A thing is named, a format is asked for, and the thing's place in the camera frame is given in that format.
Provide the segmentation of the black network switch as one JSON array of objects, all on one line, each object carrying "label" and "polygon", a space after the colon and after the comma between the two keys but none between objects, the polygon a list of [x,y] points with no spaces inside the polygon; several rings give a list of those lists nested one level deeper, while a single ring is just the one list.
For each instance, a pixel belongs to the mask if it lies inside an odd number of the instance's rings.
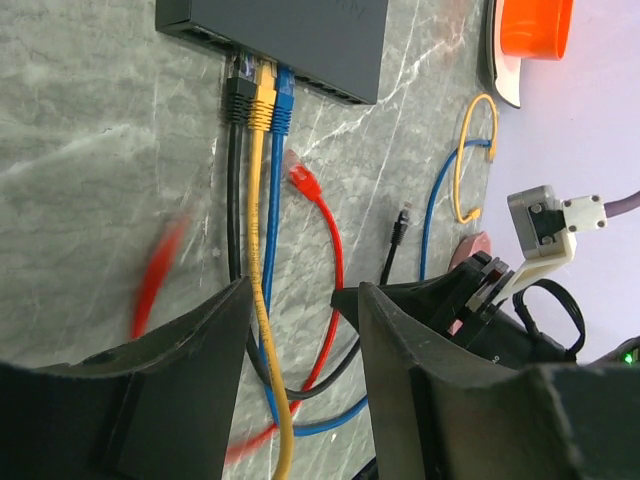
[{"label": "black network switch", "polygon": [[299,83],[354,105],[378,100],[386,1],[164,0],[160,33],[289,68]]}]

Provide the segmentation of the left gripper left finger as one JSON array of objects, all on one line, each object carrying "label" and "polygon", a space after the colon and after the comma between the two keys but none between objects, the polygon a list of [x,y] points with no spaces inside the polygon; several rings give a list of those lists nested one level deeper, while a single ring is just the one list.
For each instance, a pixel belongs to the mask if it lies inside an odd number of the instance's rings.
[{"label": "left gripper left finger", "polygon": [[80,363],[3,363],[2,477],[220,478],[251,315],[240,279]]}]

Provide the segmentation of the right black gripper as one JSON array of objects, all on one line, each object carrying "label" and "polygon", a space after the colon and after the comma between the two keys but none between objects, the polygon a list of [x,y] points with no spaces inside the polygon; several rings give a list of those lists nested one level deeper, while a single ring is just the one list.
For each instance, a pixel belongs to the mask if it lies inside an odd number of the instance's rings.
[{"label": "right black gripper", "polygon": [[499,258],[478,253],[429,280],[364,282],[337,290],[331,305],[359,333],[368,370],[458,369],[472,363],[509,370],[578,368],[586,321],[576,300],[552,280],[533,285],[558,301],[577,331],[574,343],[563,346],[538,326],[523,292],[512,296],[513,315],[502,311],[499,296],[513,275]]}]

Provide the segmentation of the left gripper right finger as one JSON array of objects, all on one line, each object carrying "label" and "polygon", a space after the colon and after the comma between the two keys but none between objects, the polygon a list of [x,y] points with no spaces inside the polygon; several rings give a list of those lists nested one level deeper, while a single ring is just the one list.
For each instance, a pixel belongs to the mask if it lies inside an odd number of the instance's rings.
[{"label": "left gripper right finger", "polygon": [[635,479],[639,371],[514,371],[450,343],[370,283],[359,327],[383,479]]}]

